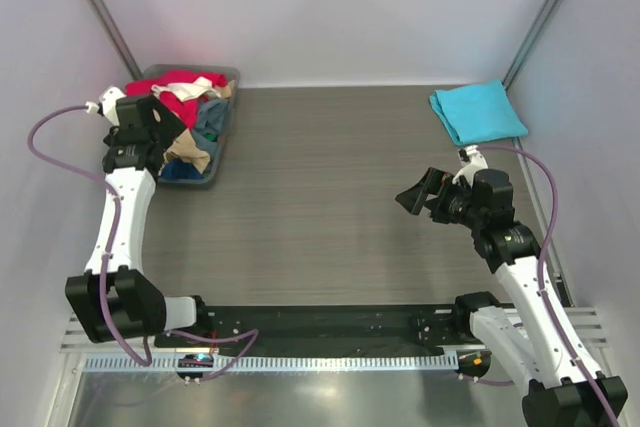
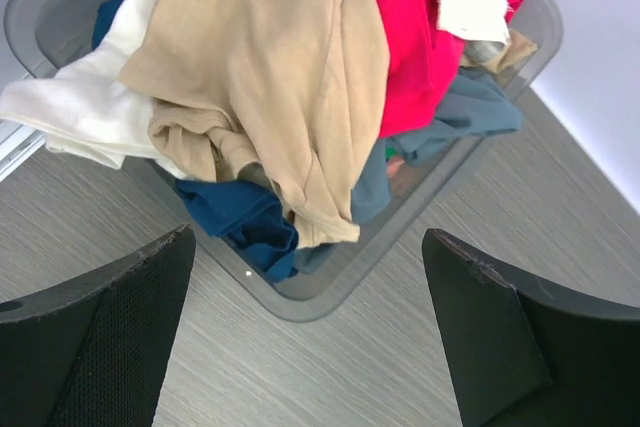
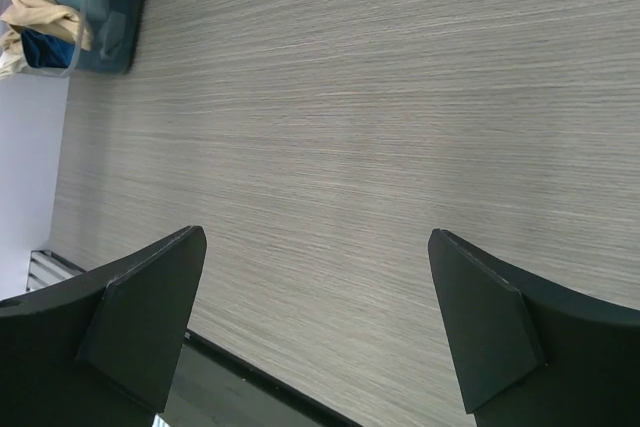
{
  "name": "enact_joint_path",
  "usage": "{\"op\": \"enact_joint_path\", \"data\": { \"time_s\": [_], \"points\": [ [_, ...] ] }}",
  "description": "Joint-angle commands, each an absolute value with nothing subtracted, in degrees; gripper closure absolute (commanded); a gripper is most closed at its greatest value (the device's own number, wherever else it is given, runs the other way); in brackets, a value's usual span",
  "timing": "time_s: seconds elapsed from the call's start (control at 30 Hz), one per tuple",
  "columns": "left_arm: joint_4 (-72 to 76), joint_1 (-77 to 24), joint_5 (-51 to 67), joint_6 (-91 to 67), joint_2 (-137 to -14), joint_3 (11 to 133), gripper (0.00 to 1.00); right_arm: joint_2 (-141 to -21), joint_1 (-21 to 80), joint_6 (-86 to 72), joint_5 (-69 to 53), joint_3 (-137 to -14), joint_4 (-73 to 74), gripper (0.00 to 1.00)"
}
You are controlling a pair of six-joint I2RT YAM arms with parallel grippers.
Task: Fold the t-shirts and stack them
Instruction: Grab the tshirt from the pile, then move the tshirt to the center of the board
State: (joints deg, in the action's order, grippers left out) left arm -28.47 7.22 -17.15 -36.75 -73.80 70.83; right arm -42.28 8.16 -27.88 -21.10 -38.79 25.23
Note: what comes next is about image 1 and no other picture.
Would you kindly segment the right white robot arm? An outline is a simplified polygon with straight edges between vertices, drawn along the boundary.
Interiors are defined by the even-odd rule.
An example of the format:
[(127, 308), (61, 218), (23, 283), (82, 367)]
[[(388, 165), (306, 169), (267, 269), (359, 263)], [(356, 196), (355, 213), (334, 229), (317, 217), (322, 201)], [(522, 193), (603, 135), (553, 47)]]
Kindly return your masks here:
[(485, 168), (459, 177), (430, 168), (399, 193), (408, 213), (471, 232), (476, 252), (507, 292), (522, 323), (516, 328), (488, 293), (456, 298), (451, 331), (481, 341), (521, 394), (529, 426), (615, 426), (628, 398), (585, 348), (556, 295), (532, 231), (515, 218), (507, 173)]

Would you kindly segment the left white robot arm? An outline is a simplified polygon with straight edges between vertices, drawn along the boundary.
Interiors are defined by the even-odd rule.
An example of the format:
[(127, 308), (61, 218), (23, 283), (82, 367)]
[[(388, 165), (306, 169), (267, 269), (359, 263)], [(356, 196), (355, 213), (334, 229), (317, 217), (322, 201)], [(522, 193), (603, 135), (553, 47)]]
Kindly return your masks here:
[(177, 329), (188, 345), (212, 334), (206, 306), (196, 296), (167, 297), (143, 274), (142, 243), (164, 153), (186, 131), (184, 122), (152, 95), (108, 88), (87, 109), (109, 120), (99, 180), (106, 196), (93, 252), (65, 295), (93, 343), (160, 335)]

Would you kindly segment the beige t shirt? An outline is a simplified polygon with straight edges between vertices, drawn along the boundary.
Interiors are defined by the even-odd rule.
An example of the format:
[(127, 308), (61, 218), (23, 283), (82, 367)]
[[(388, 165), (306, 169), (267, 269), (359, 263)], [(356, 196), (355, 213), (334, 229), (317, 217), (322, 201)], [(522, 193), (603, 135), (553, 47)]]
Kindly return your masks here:
[(192, 164), (200, 174), (204, 174), (215, 159), (217, 150), (217, 142), (208, 140), (198, 132), (185, 129), (164, 152), (164, 162), (179, 159)]

